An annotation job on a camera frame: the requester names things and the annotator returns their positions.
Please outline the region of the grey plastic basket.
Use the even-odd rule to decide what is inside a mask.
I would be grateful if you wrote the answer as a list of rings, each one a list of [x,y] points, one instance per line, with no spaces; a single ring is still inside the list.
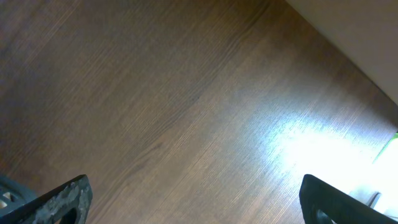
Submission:
[[[1,217],[37,198],[34,191],[6,176],[1,176]]]

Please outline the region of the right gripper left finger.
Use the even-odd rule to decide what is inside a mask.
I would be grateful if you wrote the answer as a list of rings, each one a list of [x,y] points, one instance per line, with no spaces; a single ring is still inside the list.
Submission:
[[[85,224],[92,199],[88,177],[79,175],[1,217],[1,223]]]

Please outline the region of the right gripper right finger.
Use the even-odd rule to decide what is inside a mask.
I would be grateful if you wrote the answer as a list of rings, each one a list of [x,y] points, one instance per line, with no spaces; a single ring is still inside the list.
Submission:
[[[310,174],[303,177],[299,199],[306,224],[397,224]]]

